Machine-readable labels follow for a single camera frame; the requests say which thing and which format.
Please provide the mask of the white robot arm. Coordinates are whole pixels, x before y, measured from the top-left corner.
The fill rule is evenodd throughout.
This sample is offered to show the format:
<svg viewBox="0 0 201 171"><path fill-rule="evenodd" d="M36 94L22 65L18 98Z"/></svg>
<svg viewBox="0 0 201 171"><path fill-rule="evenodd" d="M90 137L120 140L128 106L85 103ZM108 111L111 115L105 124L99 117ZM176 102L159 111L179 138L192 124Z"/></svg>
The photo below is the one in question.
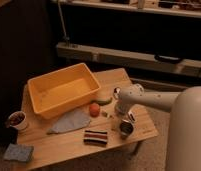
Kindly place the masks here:
<svg viewBox="0 0 201 171"><path fill-rule="evenodd" d="M119 91L116 114L127 115L135 104L171 114L165 171L201 171L201 86L182 92L145 92L134 84Z"/></svg>

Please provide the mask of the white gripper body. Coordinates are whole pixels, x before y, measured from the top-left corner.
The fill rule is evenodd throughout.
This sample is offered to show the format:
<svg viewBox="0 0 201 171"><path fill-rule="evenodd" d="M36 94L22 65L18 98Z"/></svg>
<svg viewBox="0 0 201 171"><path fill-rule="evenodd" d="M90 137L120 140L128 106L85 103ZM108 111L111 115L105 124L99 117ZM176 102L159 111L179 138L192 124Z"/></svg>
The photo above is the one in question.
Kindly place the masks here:
<svg viewBox="0 0 201 171"><path fill-rule="evenodd" d="M124 103L118 100L115 104L115 113L121 119L127 119L130 122L135 122L134 113L131 111L132 104Z"/></svg>

